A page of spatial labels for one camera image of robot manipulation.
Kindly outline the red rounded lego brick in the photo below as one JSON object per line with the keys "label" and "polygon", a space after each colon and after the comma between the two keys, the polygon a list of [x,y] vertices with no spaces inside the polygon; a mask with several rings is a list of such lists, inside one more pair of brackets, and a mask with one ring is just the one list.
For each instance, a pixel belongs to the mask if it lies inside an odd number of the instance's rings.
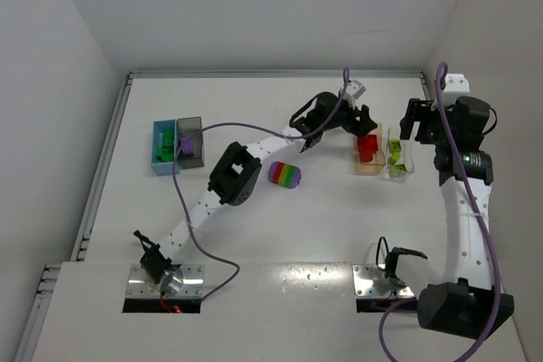
{"label": "red rounded lego brick", "polygon": [[356,140],[357,151],[361,164],[374,164],[378,153],[378,137],[368,134]]}

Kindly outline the lime green lego bricks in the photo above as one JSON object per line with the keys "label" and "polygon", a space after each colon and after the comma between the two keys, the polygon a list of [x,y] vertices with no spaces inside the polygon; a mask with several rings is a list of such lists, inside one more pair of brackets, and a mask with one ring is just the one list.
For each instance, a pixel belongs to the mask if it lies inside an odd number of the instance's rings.
{"label": "lime green lego bricks", "polygon": [[401,140],[389,139],[388,149],[389,149],[389,164],[395,165],[401,159],[401,155],[402,155]]}

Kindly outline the multicolour lego tower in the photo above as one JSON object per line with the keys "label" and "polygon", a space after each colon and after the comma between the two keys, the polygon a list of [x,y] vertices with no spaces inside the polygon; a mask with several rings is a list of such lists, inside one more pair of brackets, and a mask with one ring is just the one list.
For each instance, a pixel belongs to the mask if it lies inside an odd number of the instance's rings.
{"label": "multicolour lego tower", "polygon": [[280,161],[273,162],[267,173],[267,180],[270,183],[288,189],[296,188],[300,184],[301,178],[299,167]]}

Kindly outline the purple rounded lego brick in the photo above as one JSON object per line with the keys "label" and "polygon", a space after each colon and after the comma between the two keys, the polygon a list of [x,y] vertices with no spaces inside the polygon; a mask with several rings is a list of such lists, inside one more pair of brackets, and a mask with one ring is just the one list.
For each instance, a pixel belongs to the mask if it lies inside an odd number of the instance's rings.
{"label": "purple rounded lego brick", "polygon": [[180,140],[179,155],[183,158],[192,158],[196,153],[195,141],[192,137],[184,137]]}

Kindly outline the green square lego brick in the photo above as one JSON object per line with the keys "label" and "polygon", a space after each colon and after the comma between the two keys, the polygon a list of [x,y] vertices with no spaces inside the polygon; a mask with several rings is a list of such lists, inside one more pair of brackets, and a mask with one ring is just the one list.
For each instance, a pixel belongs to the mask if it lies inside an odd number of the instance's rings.
{"label": "green square lego brick", "polygon": [[173,129],[164,129],[162,132],[161,148],[163,150],[172,150],[175,145],[175,131]]}

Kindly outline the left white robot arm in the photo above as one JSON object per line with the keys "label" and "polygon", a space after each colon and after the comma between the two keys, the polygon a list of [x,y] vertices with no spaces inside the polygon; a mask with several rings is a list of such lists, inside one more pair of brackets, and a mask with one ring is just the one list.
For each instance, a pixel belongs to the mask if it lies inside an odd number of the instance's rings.
{"label": "left white robot arm", "polygon": [[358,108],[352,98],[346,97],[345,92],[341,91],[337,94],[321,92],[314,96],[291,116],[288,126],[280,132],[238,122],[225,122],[210,125],[208,128],[215,129],[220,126],[245,126],[270,136],[249,145],[231,142],[211,171],[207,190],[198,204],[189,210],[184,198],[180,198],[185,220],[168,237],[160,242],[152,242],[140,231],[134,232],[144,249],[140,265],[153,286],[162,294],[174,292],[174,279],[181,271],[182,264],[182,261],[175,257],[184,250],[189,241],[193,242],[204,256],[235,268],[231,276],[214,288],[213,292],[237,277],[239,264],[204,249],[195,232],[225,207],[236,207],[245,203],[255,189],[264,162],[272,155],[293,151],[303,153],[317,145],[324,132],[336,128],[354,136],[366,136],[375,130],[378,124],[371,119],[366,105]]}

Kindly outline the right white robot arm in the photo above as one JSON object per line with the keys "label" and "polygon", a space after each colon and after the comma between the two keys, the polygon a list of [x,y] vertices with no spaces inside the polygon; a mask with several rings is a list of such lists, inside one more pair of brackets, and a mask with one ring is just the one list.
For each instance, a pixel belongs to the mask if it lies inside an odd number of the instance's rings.
{"label": "right white robot arm", "polygon": [[487,134],[486,124],[493,113],[486,102],[459,97],[445,107],[450,125],[446,131],[435,103],[413,98],[400,122],[400,137],[435,147],[434,166],[445,202],[445,269],[433,269],[428,257],[411,249],[396,248],[387,260],[390,278],[406,284],[417,299],[419,325],[459,337],[487,338],[495,299],[496,330],[514,311],[511,295],[495,295],[490,253],[484,242],[481,221],[488,219],[493,177],[491,157],[480,146]]}

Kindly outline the clear plastic bin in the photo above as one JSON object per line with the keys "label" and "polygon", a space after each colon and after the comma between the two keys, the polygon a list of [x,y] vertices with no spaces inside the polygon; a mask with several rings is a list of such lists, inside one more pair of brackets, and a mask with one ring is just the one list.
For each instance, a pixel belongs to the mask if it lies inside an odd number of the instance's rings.
{"label": "clear plastic bin", "polygon": [[387,130],[386,134],[386,143],[385,143],[385,154],[386,154],[386,173],[385,176],[387,179],[394,182],[405,182],[407,178],[415,172],[414,160],[412,158],[412,145],[413,140],[401,140],[402,144],[402,155],[401,159],[396,164],[404,164],[408,174],[404,178],[392,179],[389,177],[389,149],[388,149],[388,140],[389,139],[400,139],[400,127],[391,126]]}

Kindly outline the wooden tan bin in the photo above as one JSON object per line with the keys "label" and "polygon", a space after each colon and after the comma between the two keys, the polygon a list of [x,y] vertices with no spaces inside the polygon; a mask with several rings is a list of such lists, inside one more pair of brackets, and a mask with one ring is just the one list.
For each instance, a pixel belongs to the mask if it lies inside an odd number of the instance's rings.
{"label": "wooden tan bin", "polygon": [[382,145],[383,127],[378,123],[376,129],[370,131],[366,136],[356,138],[356,174],[377,176],[386,165],[385,152]]}

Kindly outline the dark smoky plastic bin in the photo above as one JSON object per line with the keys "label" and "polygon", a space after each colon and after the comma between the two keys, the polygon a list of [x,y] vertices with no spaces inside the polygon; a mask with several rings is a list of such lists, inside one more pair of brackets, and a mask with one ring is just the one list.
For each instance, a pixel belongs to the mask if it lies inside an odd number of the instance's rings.
{"label": "dark smoky plastic bin", "polygon": [[176,121],[178,147],[177,163],[182,170],[204,167],[204,138],[200,116],[180,118]]}

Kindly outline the blue plastic bin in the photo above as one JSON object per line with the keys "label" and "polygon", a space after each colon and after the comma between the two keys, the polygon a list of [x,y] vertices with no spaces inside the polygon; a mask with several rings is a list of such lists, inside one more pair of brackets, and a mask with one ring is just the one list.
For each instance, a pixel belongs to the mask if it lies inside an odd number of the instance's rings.
{"label": "blue plastic bin", "polygon": [[180,165],[174,160],[177,147],[175,120],[158,120],[153,123],[150,167],[157,176],[178,174]]}

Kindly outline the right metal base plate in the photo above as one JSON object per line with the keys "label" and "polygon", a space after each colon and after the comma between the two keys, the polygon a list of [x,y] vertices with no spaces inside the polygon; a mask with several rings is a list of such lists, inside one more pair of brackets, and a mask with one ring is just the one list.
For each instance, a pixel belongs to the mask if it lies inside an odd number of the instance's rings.
{"label": "right metal base plate", "polygon": [[384,277],[376,265],[353,265],[353,282],[357,299],[402,299],[412,298],[409,287],[396,286]]}

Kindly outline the metal base plate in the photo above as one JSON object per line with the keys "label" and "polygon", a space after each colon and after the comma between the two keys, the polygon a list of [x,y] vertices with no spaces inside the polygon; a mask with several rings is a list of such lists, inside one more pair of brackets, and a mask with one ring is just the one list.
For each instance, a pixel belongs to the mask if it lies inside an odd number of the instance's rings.
{"label": "metal base plate", "polygon": [[159,300],[164,293],[166,299],[192,300],[203,295],[204,265],[181,265],[166,271],[158,283],[151,281],[141,265],[132,265],[126,284],[126,299]]}
{"label": "metal base plate", "polygon": [[353,265],[353,282],[357,299],[402,299],[412,298],[409,287],[396,286],[384,277],[376,265]]}

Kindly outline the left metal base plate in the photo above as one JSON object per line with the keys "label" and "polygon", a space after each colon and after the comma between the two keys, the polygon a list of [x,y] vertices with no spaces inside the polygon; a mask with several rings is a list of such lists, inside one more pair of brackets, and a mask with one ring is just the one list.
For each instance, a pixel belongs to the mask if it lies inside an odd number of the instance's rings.
{"label": "left metal base plate", "polygon": [[132,265],[126,284],[126,299],[159,300],[164,293],[166,299],[192,300],[203,295],[204,265],[181,265],[166,271],[158,283],[151,281],[141,265]]}

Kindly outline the aluminium frame rail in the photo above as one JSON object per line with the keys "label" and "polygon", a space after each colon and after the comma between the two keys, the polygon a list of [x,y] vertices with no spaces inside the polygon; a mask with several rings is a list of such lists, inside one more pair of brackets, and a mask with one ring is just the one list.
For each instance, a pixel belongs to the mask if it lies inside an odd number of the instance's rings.
{"label": "aluminium frame rail", "polygon": [[[133,236],[160,238],[195,203],[226,145],[262,134],[234,126],[285,126],[307,99],[335,92],[339,71],[142,71],[124,81],[71,261],[48,265],[16,354],[18,361],[383,361],[379,315],[357,313],[351,266],[379,236],[445,262],[445,206],[434,150],[415,146],[405,183],[357,175],[350,136],[326,135],[291,158],[292,192],[260,178],[241,207],[201,235],[241,266],[197,314],[123,312]],[[157,176],[153,123],[200,116],[204,167]]]}

